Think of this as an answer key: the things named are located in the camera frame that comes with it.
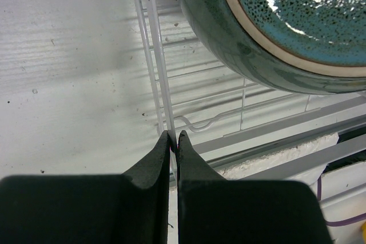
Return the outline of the dark green bowl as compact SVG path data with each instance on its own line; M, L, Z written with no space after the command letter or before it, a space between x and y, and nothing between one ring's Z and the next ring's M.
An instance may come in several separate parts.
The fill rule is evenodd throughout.
M365 90L365 0L179 0L195 35L243 77L303 94Z

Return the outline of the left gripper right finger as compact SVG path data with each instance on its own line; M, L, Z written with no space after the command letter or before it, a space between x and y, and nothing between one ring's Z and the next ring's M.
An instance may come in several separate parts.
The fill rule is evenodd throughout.
M298 181L227 180L178 139L179 243L331 243L319 203Z

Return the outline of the white wire dish rack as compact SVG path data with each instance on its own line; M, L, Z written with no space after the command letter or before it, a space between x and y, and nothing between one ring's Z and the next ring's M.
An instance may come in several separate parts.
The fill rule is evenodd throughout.
M198 40L176 0L134 0L157 131L230 179L285 174L312 183L328 163L365 171L365 93L305 95L229 70Z

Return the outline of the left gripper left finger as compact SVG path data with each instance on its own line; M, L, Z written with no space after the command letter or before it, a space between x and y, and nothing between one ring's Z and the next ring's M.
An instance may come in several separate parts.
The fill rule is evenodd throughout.
M2 243L166 243L170 138L122 174L1 180Z

